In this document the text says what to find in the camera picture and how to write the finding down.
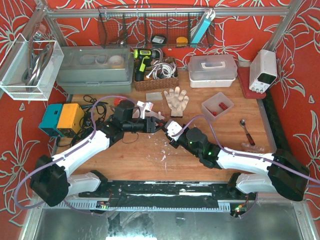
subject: wooden table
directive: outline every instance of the wooden table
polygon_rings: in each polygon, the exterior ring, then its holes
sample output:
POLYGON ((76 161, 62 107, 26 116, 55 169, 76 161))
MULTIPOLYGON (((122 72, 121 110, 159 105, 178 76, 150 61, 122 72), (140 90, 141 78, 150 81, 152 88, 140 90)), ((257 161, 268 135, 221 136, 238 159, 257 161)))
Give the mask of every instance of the wooden table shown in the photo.
MULTIPOLYGON (((221 144, 235 150, 242 150, 241 143, 247 143, 244 130, 239 125, 242 118, 246 119, 246 126, 255 143, 259 147, 270 150, 264 124, 255 99, 245 99, 236 79, 231 87, 221 88, 191 88, 187 71, 179 71, 179 86, 187 91, 189 103, 183 112, 183 118, 176 118, 180 124, 186 124, 191 118, 202 114, 201 103, 213 95, 223 92, 233 103, 234 107, 226 115, 213 122, 213 127, 221 144)), ((151 92, 163 92, 165 89, 157 89, 138 92, 135 89, 128 94, 132 99, 146 101, 146 94, 151 92)), ((104 95, 92 95, 101 98, 104 95)), ((167 101, 154 102, 153 111, 164 112, 168 120, 171 110, 167 101)), ((113 104, 113 98, 106 102, 113 104)), ((74 95, 73 103, 85 104, 83 95, 74 95)), ((190 127, 197 127, 208 136, 209 141, 215 143, 208 123, 200 118, 195 120, 190 127)), ((137 138, 136 134, 126 133, 125 142, 132 142, 137 138)), ((67 147, 59 147, 58 153, 67 147)), ((136 142, 125 144, 117 142, 111 148, 102 151, 80 166, 74 174, 84 174, 90 170, 98 170, 109 180, 166 180, 166 181, 228 181, 232 173, 238 172, 234 169, 209 169, 204 167, 199 159, 184 150, 169 145, 169 141, 162 131, 156 134, 139 133, 136 142)))

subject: yellow box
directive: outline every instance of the yellow box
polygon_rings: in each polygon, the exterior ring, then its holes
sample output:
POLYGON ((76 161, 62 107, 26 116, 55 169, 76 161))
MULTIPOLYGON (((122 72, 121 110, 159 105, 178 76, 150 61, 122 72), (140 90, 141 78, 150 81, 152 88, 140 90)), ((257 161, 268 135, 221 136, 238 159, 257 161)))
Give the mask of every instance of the yellow box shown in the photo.
POLYGON ((66 137, 73 138, 81 129, 80 120, 85 112, 78 103, 66 103, 63 105, 57 129, 66 137))

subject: red mat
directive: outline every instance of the red mat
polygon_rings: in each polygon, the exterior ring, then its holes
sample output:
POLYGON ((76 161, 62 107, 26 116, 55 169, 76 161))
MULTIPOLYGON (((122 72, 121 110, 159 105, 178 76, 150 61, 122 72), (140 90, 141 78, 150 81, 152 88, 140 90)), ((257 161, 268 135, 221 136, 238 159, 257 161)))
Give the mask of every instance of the red mat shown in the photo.
POLYGON ((245 99, 264 99, 266 93, 257 93, 249 89, 250 67, 238 66, 238 79, 245 99))

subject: cordless drill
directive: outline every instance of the cordless drill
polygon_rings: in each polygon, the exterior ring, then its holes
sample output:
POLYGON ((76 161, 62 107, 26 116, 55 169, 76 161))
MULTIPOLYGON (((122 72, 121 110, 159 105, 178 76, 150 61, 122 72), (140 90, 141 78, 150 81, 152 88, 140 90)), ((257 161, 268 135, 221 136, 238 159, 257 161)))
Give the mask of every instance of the cordless drill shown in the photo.
POLYGON ((140 48, 133 51, 133 56, 135 59, 139 59, 139 64, 134 72, 134 80, 140 82, 144 80, 146 67, 151 65, 153 59, 158 59, 160 54, 155 50, 140 48))

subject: white glove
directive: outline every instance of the white glove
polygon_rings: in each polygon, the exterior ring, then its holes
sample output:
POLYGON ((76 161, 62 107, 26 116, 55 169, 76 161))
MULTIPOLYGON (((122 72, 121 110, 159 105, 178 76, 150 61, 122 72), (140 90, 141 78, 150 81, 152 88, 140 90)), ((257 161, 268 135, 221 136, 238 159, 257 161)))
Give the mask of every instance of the white glove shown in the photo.
POLYGON ((180 87, 175 87, 175 90, 170 88, 169 94, 167 91, 164 91, 164 96, 166 102, 168 103, 169 108, 171 109, 172 118, 182 118, 183 111, 186 109, 189 102, 189 97, 186 96, 187 91, 182 90, 180 92, 180 87))

